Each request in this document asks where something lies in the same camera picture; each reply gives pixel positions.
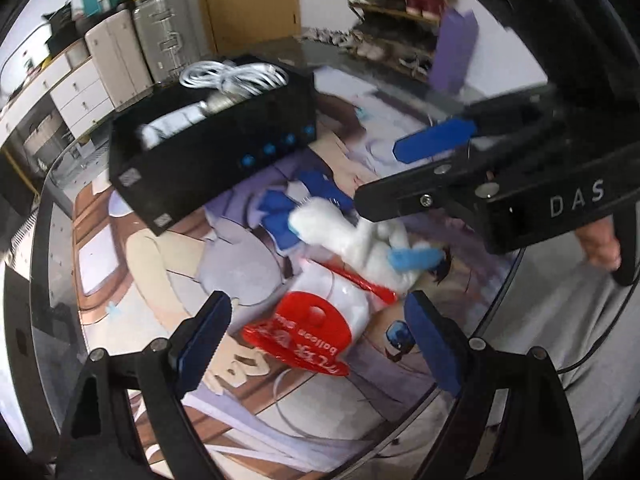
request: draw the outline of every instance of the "shoe rack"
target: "shoe rack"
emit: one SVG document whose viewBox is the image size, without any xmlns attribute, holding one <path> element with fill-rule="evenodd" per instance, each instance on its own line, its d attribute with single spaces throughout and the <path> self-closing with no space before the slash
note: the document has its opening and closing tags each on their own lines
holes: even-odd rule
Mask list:
<svg viewBox="0 0 640 480">
<path fill-rule="evenodd" d="M 438 6 L 435 12 L 431 12 L 430 3 L 427 2 L 423 6 L 419 0 L 416 4 L 412 0 L 349 0 L 349 8 L 359 19 L 358 25 L 352 30 L 352 35 L 358 44 L 350 48 L 350 53 L 356 57 L 367 57 L 404 75 L 427 82 L 428 73 L 425 73 L 424 67 L 425 63 L 430 65 L 433 60 L 435 44 L 415 40 L 417 31 L 423 30 L 425 37 L 429 34 L 437 36 L 444 10 L 455 2 L 455 0 L 436 1 L 441 1 L 442 5 Z M 375 21 L 378 26 L 367 26 L 368 22 L 372 21 Z M 403 34 L 403 28 L 410 30 L 411 33 Z M 363 48 L 363 44 L 382 47 L 385 55 L 371 57 L 363 54 L 372 50 Z M 413 66 L 408 62 L 412 57 L 415 59 Z"/>
</svg>

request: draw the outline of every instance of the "silver rivet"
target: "silver rivet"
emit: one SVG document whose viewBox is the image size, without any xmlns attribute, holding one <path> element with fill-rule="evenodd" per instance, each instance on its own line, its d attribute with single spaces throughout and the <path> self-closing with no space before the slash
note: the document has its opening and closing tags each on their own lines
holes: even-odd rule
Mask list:
<svg viewBox="0 0 640 480">
<path fill-rule="evenodd" d="M 104 357 L 104 349 L 103 348 L 96 348 L 94 351 L 92 351 L 89 354 L 89 359 L 91 359 L 91 361 L 93 361 L 94 363 L 99 361 L 103 357 Z"/>
<path fill-rule="evenodd" d="M 480 198 L 491 198 L 496 196 L 500 191 L 500 185 L 497 182 L 487 182 L 476 188 L 476 196 Z"/>
<path fill-rule="evenodd" d="M 472 350 L 476 350 L 477 352 L 481 352 L 486 348 L 486 343 L 484 339 L 480 339 L 479 337 L 472 337 L 469 340 L 469 346 Z"/>
<path fill-rule="evenodd" d="M 151 349 L 154 352 L 159 352 L 161 350 L 164 350 L 168 344 L 169 341 L 167 339 L 165 339 L 164 337 L 159 337 L 158 339 L 154 339 L 151 342 Z"/>
<path fill-rule="evenodd" d="M 431 195 L 422 195 L 420 197 L 420 205 L 422 207 L 431 207 L 433 205 L 433 197 Z"/>
<path fill-rule="evenodd" d="M 531 353 L 538 361 L 544 361 L 546 359 L 546 350 L 540 346 L 534 346 L 531 349 Z"/>
<path fill-rule="evenodd" d="M 450 164 L 443 164 L 442 166 L 438 166 L 435 170 L 433 170 L 433 173 L 435 173 L 436 175 L 444 175 L 450 169 L 451 169 Z"/>
</svg>

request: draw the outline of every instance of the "anime character illustration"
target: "anime character illustration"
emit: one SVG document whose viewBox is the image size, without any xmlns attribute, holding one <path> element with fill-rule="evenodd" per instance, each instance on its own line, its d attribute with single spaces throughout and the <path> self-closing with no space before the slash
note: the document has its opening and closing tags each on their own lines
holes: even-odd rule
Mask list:
<svg viewBox="0 0 640 480">
<path fill-rule="evenodd" d="M 343 378 L 289 367 L 242 338 L 244 325 L 270 316 L 302 272 L 302 258 L 353 270 L 326 249 L 300 241 L 287 219 L 320 197 L 355 222 L 356 189 L 381 176 L 380 161 L 370 153 L 377 148 L 367 146 L 389 142 L 374 138 L 378 132 L 402 134 L 398 124 L 387 127 L 343 98 L 320 94 L 318 109 L 316 142 L 215 197 L 161 236 L 111 187 L 89 185 L 75 203 L 74 277 L 89 348 L 137 351 L 194 316 L 213 291 L 232 298 L 228 332 L 199 388 L 183 401 L 229 478 L 246 478 L 248 471 L 256 478 L 320 478 L 370 449 L 433 385 L 404 323 L 402 299 L 376 313 L 342 356 L 350 368 Z M 415 120 L 404 122 L 414 127 Z M 385 171 L 392 170 L 391 157 Z M 412 240 L 446 254 L 415 288 L 472 331 L 509 261 L 487 255 L 471 231 L 451 226 L 443 214 L 402 221 Z M 160 467 L 163 456 L 139 395 L 132 407 L 147 457 Z"/>
</svg>

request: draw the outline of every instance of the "human hand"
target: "human hand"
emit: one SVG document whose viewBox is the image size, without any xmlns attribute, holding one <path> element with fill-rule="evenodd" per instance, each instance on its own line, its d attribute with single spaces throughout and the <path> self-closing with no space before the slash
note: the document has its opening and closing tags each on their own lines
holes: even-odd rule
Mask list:
<svg viewBox="0 0 640 480">
<path fill-rule="evenodd" d="M 603 218 L 576 229 L 575 235 L 590 264 L 614 271 L 622 264 L 620 243 L 616 239 L 613 222 Z"/>
<path fill-rule="evenodd" d="M 202 382 L 216 395 L 222 395 L 224 386 L 220 384 L 218 378 L 237 388 L 246 383 L 247 376 L 261 376 L 268 373 L 269 365 L 258 349 L 242 346 L 225 334 L 204 373 Z"/>
</svg>

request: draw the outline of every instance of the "red and white plastic package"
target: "red and white plastic package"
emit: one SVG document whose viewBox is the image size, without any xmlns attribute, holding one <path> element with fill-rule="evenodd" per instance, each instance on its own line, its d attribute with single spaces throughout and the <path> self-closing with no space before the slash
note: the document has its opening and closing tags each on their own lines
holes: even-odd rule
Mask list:
<svg viewBox="0 0 640 480">
<path fill-rule="evenodd" d="M 346 376 L 340 354 L 366 329 L 372 302 L 391 304 L 396 295 L 337 267 L 311 260 L 302 267 L 273 315 L 246 325 L 242 336 L 290 366 Z"/>
</svg>

